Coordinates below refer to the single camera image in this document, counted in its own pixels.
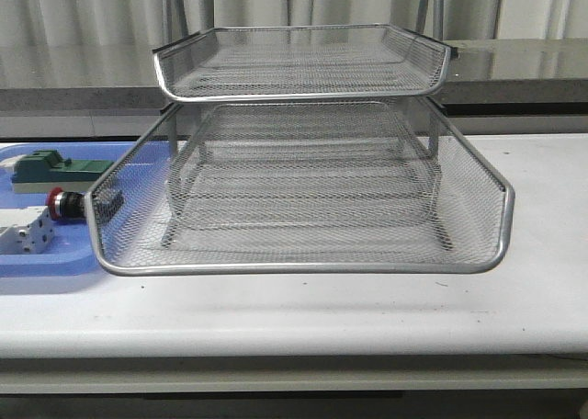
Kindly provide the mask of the blue plastic tray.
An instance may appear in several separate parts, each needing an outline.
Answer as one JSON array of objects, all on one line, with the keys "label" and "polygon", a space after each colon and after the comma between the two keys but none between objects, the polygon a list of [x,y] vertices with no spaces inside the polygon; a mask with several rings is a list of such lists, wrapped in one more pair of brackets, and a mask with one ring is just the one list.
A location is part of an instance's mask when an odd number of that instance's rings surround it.
[{"label": "blue plastic tray", "polygon": [[[113,165],[86,191],[86,218],[53,221],[54,237],[41,254],[2,255],[2,277],[48,277],[83,274],[97,266],[114,271],[137,270],[141,261],[162,248],[170,218],[165,202],[171,152],[165,140],[130,145],[125,142],[25,143],[1,151],[2,161],[17,161],[36,150],[57,150],[64,158],[102,159]],[[16,193],[14,171],[1,171],[1,209],[46,206],[48,193]],[[95,197],[107,189],[122,192],[124,204],[107,223],[96,220]]]}]

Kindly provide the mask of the grey stone back counter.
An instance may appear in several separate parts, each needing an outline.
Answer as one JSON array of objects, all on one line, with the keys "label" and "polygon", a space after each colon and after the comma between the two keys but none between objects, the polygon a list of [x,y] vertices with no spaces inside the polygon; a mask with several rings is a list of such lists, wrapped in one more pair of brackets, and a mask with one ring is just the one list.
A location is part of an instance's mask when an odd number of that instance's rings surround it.
[{"label": "grey stone back counter", "polygon": [[[459,40],[456,48],[435,99],[462,132],[586,132],[586,40]],[[5,142],[134,140],[164,104],[147,45],[1,50]]]}]

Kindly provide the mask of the white circuit breaker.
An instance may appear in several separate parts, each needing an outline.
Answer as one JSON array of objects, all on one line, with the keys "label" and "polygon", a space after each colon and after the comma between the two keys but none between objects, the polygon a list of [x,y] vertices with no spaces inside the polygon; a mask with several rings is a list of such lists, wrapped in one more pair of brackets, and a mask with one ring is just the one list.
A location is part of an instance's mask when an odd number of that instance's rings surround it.
[{"label": "white circuit breaker", "polygon": [[54,237],[47,206],[1,209],[1,254],[43,253]]}]

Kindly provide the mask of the red emergency stop push button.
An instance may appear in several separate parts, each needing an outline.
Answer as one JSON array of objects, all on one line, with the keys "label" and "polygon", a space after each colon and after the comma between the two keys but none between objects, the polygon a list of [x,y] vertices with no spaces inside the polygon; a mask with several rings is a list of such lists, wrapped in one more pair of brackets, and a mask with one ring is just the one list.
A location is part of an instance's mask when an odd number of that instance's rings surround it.
[{"label": "red emergency stop push button", "polygon": [[[93,201],[96,220],[100,223],[111,221],[124,204],[120,190],[107,189],[98,194]],[[54,221],[81,220],[86,218],[85,195],[79,192],[53,188],[45,200],[50,216]]]}]

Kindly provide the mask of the silver mesh tray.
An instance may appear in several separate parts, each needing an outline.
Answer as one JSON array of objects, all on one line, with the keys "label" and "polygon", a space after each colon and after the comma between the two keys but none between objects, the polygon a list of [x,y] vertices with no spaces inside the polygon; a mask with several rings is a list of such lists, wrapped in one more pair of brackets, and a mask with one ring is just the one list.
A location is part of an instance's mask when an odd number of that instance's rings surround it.
[{"label": "silver mesh tray", "polygon": [[422,97],[176,105],[85,196],[100,265],[126,277],[476,274],[514,204]]},{"label": "silver mesh tray", "polygon": [[374,168],[335,172],[200,170],[170,189],[175,220],[196,230],[387,227],[435,215],[437,183]]},{"label": "silver mesh tray", "polygon": [[388,24],[211,28],[153,50],[178,103],[427,96],[455,53]]}]

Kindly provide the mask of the green and beige terminal block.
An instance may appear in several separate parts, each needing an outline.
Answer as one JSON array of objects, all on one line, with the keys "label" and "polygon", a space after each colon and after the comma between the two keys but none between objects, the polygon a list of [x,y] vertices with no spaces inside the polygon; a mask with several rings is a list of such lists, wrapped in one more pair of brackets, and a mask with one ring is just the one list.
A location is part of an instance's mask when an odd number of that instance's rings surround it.
[{"label": "green and beige terminal block", "polygon": [[11,175],[16,193],[48,193],[55,187],[84,192],[101,177],[112,161],[64,158],[57,150],[36,150],[20,157]]}]

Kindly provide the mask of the white pleated curtain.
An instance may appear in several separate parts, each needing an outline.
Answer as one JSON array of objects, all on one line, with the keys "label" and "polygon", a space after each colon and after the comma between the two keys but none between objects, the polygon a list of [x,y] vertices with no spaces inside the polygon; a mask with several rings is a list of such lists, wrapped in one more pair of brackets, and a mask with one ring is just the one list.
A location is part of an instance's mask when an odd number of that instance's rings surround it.
[{"label": "white pleated curtain", "polygon": [[[187,26],[391,23],[414,28],[419,0],[184,0]],[[1,0],[1,43],[158,45],[163,0]],[[444,0],[447,40],[578,39],[587,0]]]}]

